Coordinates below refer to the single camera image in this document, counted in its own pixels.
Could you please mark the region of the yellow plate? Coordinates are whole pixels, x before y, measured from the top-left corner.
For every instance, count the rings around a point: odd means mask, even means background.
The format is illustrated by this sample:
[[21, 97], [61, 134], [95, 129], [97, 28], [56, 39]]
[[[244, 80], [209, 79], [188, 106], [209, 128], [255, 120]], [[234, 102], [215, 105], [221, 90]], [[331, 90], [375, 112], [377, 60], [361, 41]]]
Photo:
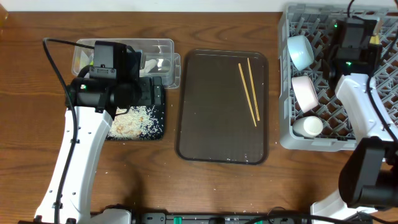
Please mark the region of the yellow plate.
[[369, 41], [370, 44], [374, 44], [374, 45], [379, 45], [380, 44], [380, 39], [378, 35], [374, 35], [370, 38]]

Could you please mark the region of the white tissue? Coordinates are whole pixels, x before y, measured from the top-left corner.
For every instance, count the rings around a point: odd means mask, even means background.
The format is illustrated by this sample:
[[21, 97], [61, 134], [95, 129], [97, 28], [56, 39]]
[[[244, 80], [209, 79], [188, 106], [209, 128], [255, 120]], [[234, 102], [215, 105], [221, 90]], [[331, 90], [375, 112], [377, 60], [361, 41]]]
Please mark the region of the white tissue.
[[149, 73], [153, 68], [157, 66], [157, 61], [155, 59], [150, 59], [145, 62], [144, 68], [139, 70], [139, 73], [142, 74], [147, 74]]

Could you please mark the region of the light blue bowl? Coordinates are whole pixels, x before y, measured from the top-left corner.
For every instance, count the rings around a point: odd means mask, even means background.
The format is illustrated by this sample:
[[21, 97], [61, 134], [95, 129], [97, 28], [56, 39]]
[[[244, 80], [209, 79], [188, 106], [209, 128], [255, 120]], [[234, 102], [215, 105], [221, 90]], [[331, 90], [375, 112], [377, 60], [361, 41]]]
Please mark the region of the light blue bowl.
[[287, 39], [290, 58], [298, 71], [310, 66], [315, 57], [309, 40], [304, 35], [297, 35]]

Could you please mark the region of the white pink bowl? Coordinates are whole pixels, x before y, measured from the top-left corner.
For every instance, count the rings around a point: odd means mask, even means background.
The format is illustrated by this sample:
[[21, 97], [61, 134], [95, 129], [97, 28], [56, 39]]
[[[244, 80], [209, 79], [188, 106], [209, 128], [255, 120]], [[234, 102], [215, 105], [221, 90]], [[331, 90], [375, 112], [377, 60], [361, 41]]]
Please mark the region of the white pink bowl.
[[308, 76], [293, 77], [292, 87], [303, 113], [310, 111], [318, 105], [318, 97], [315, 87]]

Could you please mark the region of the white paper cup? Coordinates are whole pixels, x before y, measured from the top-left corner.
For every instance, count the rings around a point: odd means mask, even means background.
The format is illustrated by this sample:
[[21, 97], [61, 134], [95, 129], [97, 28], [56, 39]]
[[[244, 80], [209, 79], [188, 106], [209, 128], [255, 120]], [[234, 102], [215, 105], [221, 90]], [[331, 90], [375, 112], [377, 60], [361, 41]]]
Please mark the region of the white paper cup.
[[307, 116], [296, 120], [292, 126], [295, 134], [305, 138], [314, 138], [323, 131], [323, 123], [316, 116]]

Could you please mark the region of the wooden chopstick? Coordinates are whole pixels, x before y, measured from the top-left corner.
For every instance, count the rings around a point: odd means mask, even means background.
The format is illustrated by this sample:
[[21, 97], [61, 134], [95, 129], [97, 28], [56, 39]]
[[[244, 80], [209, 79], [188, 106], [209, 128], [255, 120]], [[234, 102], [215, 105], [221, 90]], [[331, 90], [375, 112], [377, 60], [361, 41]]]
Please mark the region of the wooden chopstick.
[[253, 109], [252, 109], [251, 100], [250, 100], [249, 93], [248, 93], [248, 88], [247, 88], [247, 85], [246, 85], [244, 73], [243, 73], [242, 66], [241, 66], [240, 63], [238, 63], [238, 68], [239, 68], [240, 76], [241, 76], [241, 79], [242, 79], [243, 88], [244, 88], [244, 92], [245, 92], [246, 99], [247, 99], [247, 102], [248, 102], [249, 110], [250, 110], [250, 113], [251, 113], [252, 121], [254, 123], [254, 126], [257, 127], [257, 123], [256, 123], [256, 120], [255, 120], [255, 117], [254, 117], [254, 112], [253, 112]]
[[252, 96], [253, 96], [254, 106], [255, 106], [255, 110], [256, 110], [256, 118], [257, 118], [257, 121], [260, 121], [259, 108], [258, 108], [257, 97], [256, 97], [256, 90], [254, 87], [254, 80], [253, 80], [251, 63], [250, 63], [249, 58], [247, 58], [247, 63], [248, 63], [248, 71], [249, 71], [249, 77], [250, 77], [250, 82], [251, 82]]

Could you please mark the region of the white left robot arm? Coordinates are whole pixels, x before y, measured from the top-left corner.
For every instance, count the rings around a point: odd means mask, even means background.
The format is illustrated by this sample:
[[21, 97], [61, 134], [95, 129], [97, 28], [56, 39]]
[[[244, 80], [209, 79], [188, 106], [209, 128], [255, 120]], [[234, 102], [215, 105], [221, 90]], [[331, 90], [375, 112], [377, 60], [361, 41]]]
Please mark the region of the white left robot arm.
[[160, 77], [138, 81], [76, 77], [65, 90], [65, 131], [57, 163], [34, 223], [131, 223], [132, 212], [107, 208], [92, 216], [91, 191], [103, 144], [117, 116], [116, 108], [137, 106], [150, 93], [164, 103]]

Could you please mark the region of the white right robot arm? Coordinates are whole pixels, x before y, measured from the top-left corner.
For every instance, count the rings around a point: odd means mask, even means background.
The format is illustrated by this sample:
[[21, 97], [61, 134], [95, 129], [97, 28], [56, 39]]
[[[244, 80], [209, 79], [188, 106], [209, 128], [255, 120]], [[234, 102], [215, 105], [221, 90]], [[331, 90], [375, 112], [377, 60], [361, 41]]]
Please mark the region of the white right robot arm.
[[382, 47], [329, 47], [323, 76], [341, 101], [357, 141], [340, 172], [338, 189], [310, 207], [310, 213], [347, 220], [397, 206], [397, 127], [373, 79]]

